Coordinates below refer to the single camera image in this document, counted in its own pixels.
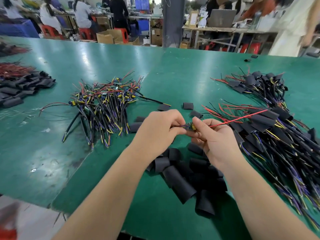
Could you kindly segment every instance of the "person in orange shirt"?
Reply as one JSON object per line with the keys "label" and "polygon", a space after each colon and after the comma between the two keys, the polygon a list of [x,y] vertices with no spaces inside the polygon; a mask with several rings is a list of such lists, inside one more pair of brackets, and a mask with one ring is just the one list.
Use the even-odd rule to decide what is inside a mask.
{"label": "person in orange shirt", "polygon": [[266,16],[276,8],[276,3],[274,0],[254,0],[251,7],[239,18],[238,21],[243,21],[245,19],[251,19],[254,14],[261,11],[261,16]]}

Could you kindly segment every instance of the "white tile floor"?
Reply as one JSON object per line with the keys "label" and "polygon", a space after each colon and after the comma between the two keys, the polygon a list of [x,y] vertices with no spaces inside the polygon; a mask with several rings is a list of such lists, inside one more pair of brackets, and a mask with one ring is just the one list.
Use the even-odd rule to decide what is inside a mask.
{"label": "white tile floor", "polygon": [[0,209],[19,202],[17,230],[18,240],[50,240],[64,224],[65,220],[58,212],[17,201],[7,196],[0,197]]}

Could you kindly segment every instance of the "green table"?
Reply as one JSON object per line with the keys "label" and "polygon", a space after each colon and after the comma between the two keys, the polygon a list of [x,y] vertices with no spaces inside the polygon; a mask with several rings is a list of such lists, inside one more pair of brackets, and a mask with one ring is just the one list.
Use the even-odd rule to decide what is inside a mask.
{"label": "green table", "polygon": [[[103,83],[134,69],[130,78],[145,76],[141,90],[145,96],[171,104],[188,122],[190,111],[182,110],[183,102],[193,102],[199,112],[204,112],[201,105],[217,105],[221,99],[236,104],[254,103],[210,79],[220,78],[221,74],[239,74],[238,67],[247,71],[248,64],[251,72],[285,72],[283,77],[289,87],[286,101],[291,112],[307,125],[320,129],[317,59],[259,56],[245,63],[249,54],[46,39],[10,40],[32,50],[2,58],[1,62],[20,60],[23,65],[48,72],[57,84],[26,97],[24,104],[0,110],[0,193],[56,211],[72,213],[133,138],[114,135],[110,149],[97,143],[91,151],[80,126],[73,129],[65,143],[61,142],[77,113],[75,108],[51,107],[38,117],[38,108],[55,101],[68,102],[70,93],[76,90],[73,84],[78,85],[81,79],[89,84]],[[158,104],[147,101],[130,105],[129,122],[136,116],[147,116],[157,107]],[[195,156],[186,149],[189,142],[187,137],[178,136],[172,144],[182,151],[184,160]],[[150,177],[145,173],[123,230],[150,240],[250,238],[232,194],[220,197],[218,214],[213,219],[198,216],[194,207],[194,198],[182,205],[160,175]],[[314,215],[319,221],[319,214]]]}

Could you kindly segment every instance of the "gray laptop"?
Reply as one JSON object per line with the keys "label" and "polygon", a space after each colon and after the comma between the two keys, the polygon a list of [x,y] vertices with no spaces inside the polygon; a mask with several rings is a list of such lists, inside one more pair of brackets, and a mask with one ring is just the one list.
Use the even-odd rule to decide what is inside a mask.
{"label": "gray laptop", "polygon": [[237,10],[214,9],[207,19],[208,27],[231,28]]}

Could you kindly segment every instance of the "gray pillar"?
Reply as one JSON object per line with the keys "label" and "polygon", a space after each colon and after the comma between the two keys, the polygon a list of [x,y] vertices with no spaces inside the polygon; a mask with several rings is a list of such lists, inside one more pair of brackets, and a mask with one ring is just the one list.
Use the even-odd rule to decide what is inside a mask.
{"label": "gray pillar", "polygon": [[162,47],[179,47],[186,0],[163,0]]}

